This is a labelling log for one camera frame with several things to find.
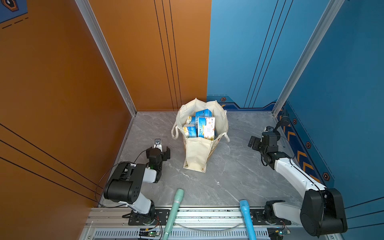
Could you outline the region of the cream floral canvas bag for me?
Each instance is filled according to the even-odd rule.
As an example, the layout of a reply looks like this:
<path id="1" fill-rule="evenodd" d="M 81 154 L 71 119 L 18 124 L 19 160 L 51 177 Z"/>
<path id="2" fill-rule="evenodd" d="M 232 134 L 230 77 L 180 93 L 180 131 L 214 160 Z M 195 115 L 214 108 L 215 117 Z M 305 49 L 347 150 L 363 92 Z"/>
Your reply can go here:
<path id="1" fill-rule="evenodd" d="M 215 139 L 213 141 L 204 138 L 186 138 L 183 126 L 186 125 L 186 120 L 189 116 L 195 117 L 195 113 L 204 109 L 209 109 L 215 118 Z M 196 130 L 198 133 L 198 119 L 195 118 Z M 179 135 L 183 136 L 186 158 L 183 168 L 193 170 L 201 173 L 206 172 L 207 162 L 218 143 L 222 138 L 228 142 L 229 123 L 227 118 L 227 111 L 217 101 L 203 102 L 194 99 L 179 109 L 174 126 L 171 130 L 171 135 L 176 140 Z"/>

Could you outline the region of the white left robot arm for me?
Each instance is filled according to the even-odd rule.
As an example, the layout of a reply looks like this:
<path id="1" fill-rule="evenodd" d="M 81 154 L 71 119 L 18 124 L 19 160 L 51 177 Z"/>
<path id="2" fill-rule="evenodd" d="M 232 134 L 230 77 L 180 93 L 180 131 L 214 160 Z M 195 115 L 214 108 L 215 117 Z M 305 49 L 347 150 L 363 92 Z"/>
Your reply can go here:
<path id="1" fill-rule="evenodd" d="M 131 216 L 139 222 L 150 225 L 155 220 L 155 204 L 141 193 L 143 183 L 158 183 L 163 162 L 171 158 L 171 149 L 151 147 L 146 150 L 149 162 L 134 164 L 121 162 L 117 165 L 104 188 L 104 198 L 121 203 L 132 209 Z"/>

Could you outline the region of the row tissue pack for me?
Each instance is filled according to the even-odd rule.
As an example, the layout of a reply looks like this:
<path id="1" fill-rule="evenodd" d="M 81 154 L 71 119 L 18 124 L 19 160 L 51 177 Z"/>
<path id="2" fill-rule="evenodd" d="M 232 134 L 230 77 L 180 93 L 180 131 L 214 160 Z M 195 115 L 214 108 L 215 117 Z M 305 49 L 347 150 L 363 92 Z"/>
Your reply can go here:
<path id="1" fill-rule="evenodd" d="M 199 117 L 212 117 L 212 116 L 213 116 L 213 114 L 209 109 L 204 109 L 204 110 L 201 110 L 201 111 L 198 111 L 195 113 L 196 120 Z"/>
<path id="2" fill-rule="evenodd" d="M 183 126 L 186 138 L 197 138 L 197 130 L 194 124 L 186 124 Z"/>

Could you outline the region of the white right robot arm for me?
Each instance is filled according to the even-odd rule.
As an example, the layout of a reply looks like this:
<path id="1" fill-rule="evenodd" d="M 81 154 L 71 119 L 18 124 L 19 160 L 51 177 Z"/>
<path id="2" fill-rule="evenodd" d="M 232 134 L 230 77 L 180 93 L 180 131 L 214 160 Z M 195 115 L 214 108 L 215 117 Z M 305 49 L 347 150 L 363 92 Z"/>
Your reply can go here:
<path id="1" fill-rule="evenodd" d="M 348 230 L 342 194 L 312 179 L 295 164 L 294 160 L 279 151 L 277 131 L 263 132 L 261 138 L 252 136 L 248 146 L 261 154 L 262 164 L 283 176 L 301 195 L 301 207 L 285 201 L 268 201 L 265 205 L 266 222 L 275 224 L 288 220 L 301 224 L 311 236 L 341 234 Z"/>

